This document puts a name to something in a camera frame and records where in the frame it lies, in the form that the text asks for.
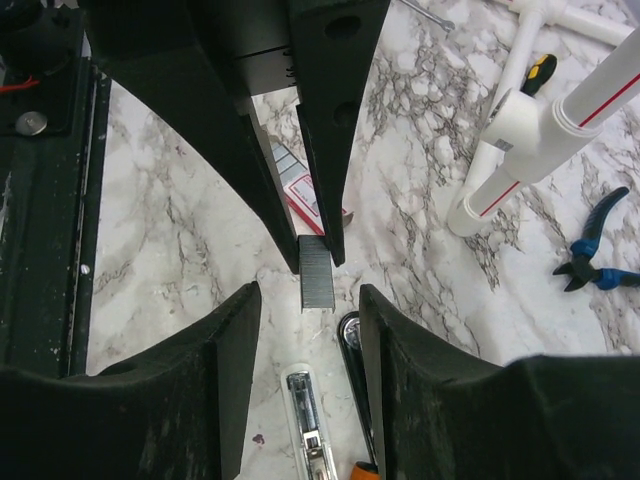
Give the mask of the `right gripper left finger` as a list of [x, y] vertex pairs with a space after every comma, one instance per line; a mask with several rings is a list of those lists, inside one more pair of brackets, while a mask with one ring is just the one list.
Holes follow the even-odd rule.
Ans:
[[261, 316], [257, 283], [95, 376], [1, 371], [5, 479], [233, 479]]

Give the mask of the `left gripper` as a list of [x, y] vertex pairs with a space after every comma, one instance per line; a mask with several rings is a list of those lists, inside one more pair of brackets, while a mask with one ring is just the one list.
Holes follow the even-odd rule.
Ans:
[[325, 244], [343, 264], [346, 177], [388, 9], [387, 1], [290, 1], [288, 12], [285, 1], [87, 1], [84, 19], [100, 69], [222, 176], [298, 272], [297, 235], [253, 98], [295, 74]]

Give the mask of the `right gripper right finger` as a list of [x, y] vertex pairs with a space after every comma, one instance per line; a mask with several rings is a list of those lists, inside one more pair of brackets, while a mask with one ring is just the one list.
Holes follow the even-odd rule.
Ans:
[[375, 449], [385, 479], [635, 479], [639, 360], [531, 356], [506, 366], [360, 290]]

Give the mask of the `black stapler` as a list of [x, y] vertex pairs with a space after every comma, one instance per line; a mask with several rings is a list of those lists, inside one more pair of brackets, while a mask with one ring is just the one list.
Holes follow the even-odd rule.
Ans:
[[368, 401], [368, 390], [364, 360], [361, 346], [359, 313], [347, 313], [338, 323], [338, 343], [342, 353], [347, 377], [352, 389], [356, 410], [369, 454], [368, 462], [361, 462], [371, 472], [378, 472], [371, 412]]

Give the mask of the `red white staple box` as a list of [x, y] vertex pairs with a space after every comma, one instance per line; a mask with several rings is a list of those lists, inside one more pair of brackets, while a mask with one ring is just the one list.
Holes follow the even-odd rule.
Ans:
[[309, 169], [277, 137], [270, 135], [269, 141], [287, 204], [316, 235], [323, 236], [324, 227]]

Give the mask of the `grey staple strip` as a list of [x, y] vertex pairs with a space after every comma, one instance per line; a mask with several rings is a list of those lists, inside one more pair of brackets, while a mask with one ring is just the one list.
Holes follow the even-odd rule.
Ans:
[[335, 310], [331, 253], [324, 238], [300, 235], [299, 263], [302, 310]]

